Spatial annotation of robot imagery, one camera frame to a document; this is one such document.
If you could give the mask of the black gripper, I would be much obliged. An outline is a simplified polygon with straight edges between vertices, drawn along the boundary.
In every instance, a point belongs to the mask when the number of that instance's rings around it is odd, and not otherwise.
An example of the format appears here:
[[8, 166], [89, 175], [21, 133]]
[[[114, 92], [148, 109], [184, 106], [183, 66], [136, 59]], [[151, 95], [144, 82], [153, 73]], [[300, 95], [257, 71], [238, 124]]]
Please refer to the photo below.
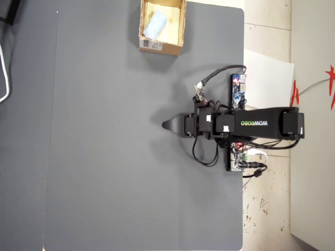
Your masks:
[[178, 113], [162, 122], [162, 127], [180, 138], [193, 139], [211, 132], [213, 109], [203, 104], [194, 104], [193, 113]]

